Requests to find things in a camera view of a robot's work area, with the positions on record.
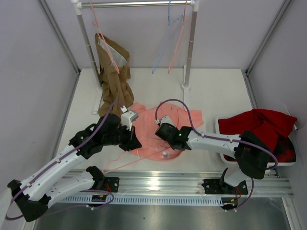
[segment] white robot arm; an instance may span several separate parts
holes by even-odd
[[[69,145],[39,171],[21,182],[12,180],[8,184],[12,196],[17,196],[14,200],[26,221],[31,222],[41,217],[56,202],[79,191],[94,189],[117,192],[119,178],[108,177],[106,184],[106,177],[95,166],[88,167],[75,177],[62,177],[78,164],[100,152],[103,146],[119,145],[127,151],[142,146],[132,126],[132,122],[138,117],[137,113],[126,108],[123,110],[121,121],[114,114],[109,114],[104,121],[104,117],[101,117],[97,124],[78,132],[70,140]],[[96,134],[91,139],[76,149],[94,132]]]
[[[38,172],[21,182],[12,180],[8,184],[26,221],[30,222],[41,217],[56,202],[82,190],[117,192],[118,186],[106,184],[105,176],[95,166],[87,168],[75,177],[69,179],[62,177],[76,165],[100,152],[103,146],[119,145],[123,150],[133,150],[142,146],[132,126],[132,122],[138,117],[137,113],[127,109],[123,112],[121,122],[120,118],[113,114],[101,117],[97,124],[78,132],[70,140],[69,145]],[[247,194],[245,180],[248,177],[255,179],[264,177],[269,155],[257,148],[242,144],[243,140],[266,148],[253,133],[245,132],[241,136],[218,135],[196,132],[186,126],[178,130],[171,119],[165,116],[159,121],[156,135],[167,141],[173,149],[209,150],[237,160],[238,164],[225,169],[221,178],[204,180],[203,187],[207,194],[235,195],[239,185],[241,193]],[[119,178],[108,177],[108,180],[113,181],[113,184],[119,184]]]
[[[157,123],[159,128],[155,134],[175,150],[208,150],[237,160],[237,164],[225,169],[220,179],[204,180],[202,186],[205,193],[235,195],[236,189],[239,189],[246,195],[247,189],[242,190],[242,187],[246,188],[247,178],[263,179],[269,161],[269,149],[252,132],[222,135],[195,131],[187,126],[178,130],[168,116]]]

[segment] pink garment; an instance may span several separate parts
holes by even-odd
[[[136,137],[142,144],[142,148],[131,151],[134,155],[140,158],[146,158],[148,156],[151,160],[166,161],[174,159],[182,153],[181,150],[173,150],[166,141],[163,141],[155,135],[159,127],[154,117],[156,107],[147,110],[144,105],[135,103],[131,110],[139,114],[139,118],[132,124],[135,126]],[[158,119],[166,115],[172,119],[178,129],[182,126],[191,126],[188,113],[183,108],[174,104],[165,103],[159,108]],[[201,111],[191,110],[191,117],[195,127],[203,124]]]

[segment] clothing rack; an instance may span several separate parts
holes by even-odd
[[[79,2],[79,0],[71,0],[71,2],[74,5],[75,12],[77,14],[79,26],[82,31],[83,39],[86,45],[86,49],[89,55],[89,58],[91,60],[91,65],[95,74],[95,78],[98,84],[97,91],[98,91],[98,96],[95,101],[94,105],[94,114],[98,113],[98,108],[102,96],[102,88],[101,88],[101,83],[99,81],[99,73],[98,73],[98,68],[94,59],[92,47],[90,44],[90,41],[87,36],[86,28],[84,25],[83,17],[82,17],[82,9],[90,9],[92,6],[94,8],[114,8],[114,7],[141,7],[141,6],[168,6],[169,1],[139,1],[139,2],[95,2],[92,3],[92,6],[89,2]],[[178,5],[185,5],[186,1],[171,1],[170,5],[172,6],[178,6]],[[184,66],[184,82],[181,86],[183,90],[183,100],[186,104],[189,104],[189,98],[188,98],[188,93],[190,91],[190,84],[189,84],[189,79],[190,79],[190,70],[191,70],[191,61],[192,61],[192,54],[193,54],[193,45],[194,45],[194,35],[195,35],[195,27],[196,27],[196,18],[197,18],[197,12],[199,8],[199,0],[189,0],[187,1],[188,5],[191,5],[193,8],[193,13],[192,13],[192,20],[191,20],[191,29],[190,29],[190,39],[189,39],[189,49],[188,49],[188,58],[187,58],[187,64]]]

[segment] metal pole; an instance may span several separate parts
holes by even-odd
[[[86,28],[85,28],[85,25],[84,25],[82,14],[77,15],[77,18],[78,18],[78,22],[79,22],[79,25],[80,25],[80,28],[81,28],[81,31],[82,31],[83,39],[85,41],[87,53],[88,53],[88,56],[90,57],[90,60],[91,60],[91,65],[92,65],[92,68],[94,70],[94,74],[95,74],[97,84],[101,87],[101,83],[100,83],[99,78],[98,78],[99,73],[98,73],[97,65],[96,65],[96,62],[95,62],[95,59],[94,59],[94,55],[93,55],[93,52],[92,52],[90,41],[89,41],[88,36],[87,36],[87,32],[86,32]]]
[[[186,1],[171,1],[172,6],[184,5]],[[167,6],[169,1],[139,1],[139,2],[93,2],[94,8],[109,8],[109,7],[129,7],[129,6]],[[91,8],[90,3],[81,3],[81,9]]]
[[[41,9],[43,10],[43,13],[45,14],[45,16],[46,16],[52,30],[54,31],[57,39],[59,40],[59,42],[60,42],[60,44],[63,48],[63,51],[65,52],[69,61],[71,62],[72,67],[74,68],[76,73],[79,74],[79,68],[78,68],[77,62],[76,62],[75,58],[73,57],[73,54],[72,54],[71,50],[69,49],[67,42],[66,42],[61,30],[59,29],[59,26],[58,26],[56,20],[54,19],[48,4],[46,3],[45,0],[37,0],[37,2],[40,5]]]
[[[270,26],[267,34],[265,35],[263,41],[261,42],[261,45],[259,46],[254,58],[252,59],[247,71],[246,71],[246,74],[247,76],[249,76],[251,70],[253,69],[253,67],[255,66],[256,64],[256,61],[258,60],[259,56],[261,55],[262,51],[264,50],[266,44],[268,43],[270,37],[272,36],[273,32],[275,31],[277,25],[279,24],[280,20],[282,19],[285,11],[287,10],[288,6],[290,5],[292,0],[285,0],[283,2],[283,5],[281,6],[279,12],[277,13],[272,25]]]
[[[195,35],[195,28],[196,28],[196,18],[197,18],[197,11],[193,11],[191,31],[190,31],[189,51],[188,51],[188,59],[187,59],[187,69],[186,69],[186,76],[185,76],[184,84],[183,84],[184,87],[189,86],[193,45],[194,45],[194,35]]]

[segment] brown pants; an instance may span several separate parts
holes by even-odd
[[[100,46],[98,34],[95,35],[95,43],[100,63],[101,72],[99,74],[99,80],[102,83],[102,98],[104,104],[100,107],[98,113],[100,116],[104,116],[114,101],[119,101],[126,107],[133,105],[134,96],[130,86],[127,83],[127,79],[130,79],[129,52],[121,47],[116,42],[110,40],[104,36],[106,43],[119,52],[126,60],[127,64],[119,68],[119,74],[116,72],[114,66],[111,66],[111,59],[107,52]],[[120,117],[122,114],[120,105],[116,104],[111,113]]]

